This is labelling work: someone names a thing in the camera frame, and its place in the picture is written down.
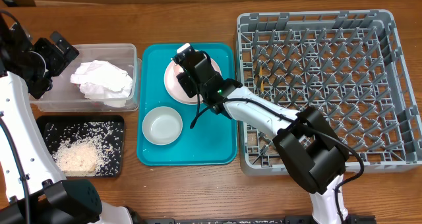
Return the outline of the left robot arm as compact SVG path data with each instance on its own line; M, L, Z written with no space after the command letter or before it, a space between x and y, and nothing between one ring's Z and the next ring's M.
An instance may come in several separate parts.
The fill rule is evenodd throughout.
M94 185L69 180L47 150L29 97L51 90L79 52L61 34L32 43L18 20L1 21L1 168L9 205L2 223L141 223L138 213L101 201Z

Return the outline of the white napkin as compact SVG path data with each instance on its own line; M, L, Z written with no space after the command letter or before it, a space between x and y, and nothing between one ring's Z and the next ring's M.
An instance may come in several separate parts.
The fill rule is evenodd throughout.
M127 98L131 94L133 79L128 72L108 61L94 60L81 63L70 77L88 99Z

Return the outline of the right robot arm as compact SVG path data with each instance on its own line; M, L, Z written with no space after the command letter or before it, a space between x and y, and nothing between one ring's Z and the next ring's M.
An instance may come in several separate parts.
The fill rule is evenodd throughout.
M183 91L206 106L197 109L196 118L212 111L262 132L290 177L310 194L313 221L346 222L340 191L349 152L318 109L296 111L255 95L239 81L223 78L209 54L189 44L180 47L173 60L182 68L176 78Z

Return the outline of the grey bowl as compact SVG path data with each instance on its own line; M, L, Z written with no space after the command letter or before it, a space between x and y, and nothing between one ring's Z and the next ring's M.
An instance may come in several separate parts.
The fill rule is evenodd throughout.
M165 146L178 139L183 130L183 120L175 109L161 106L145 115L141 128L147 141Z

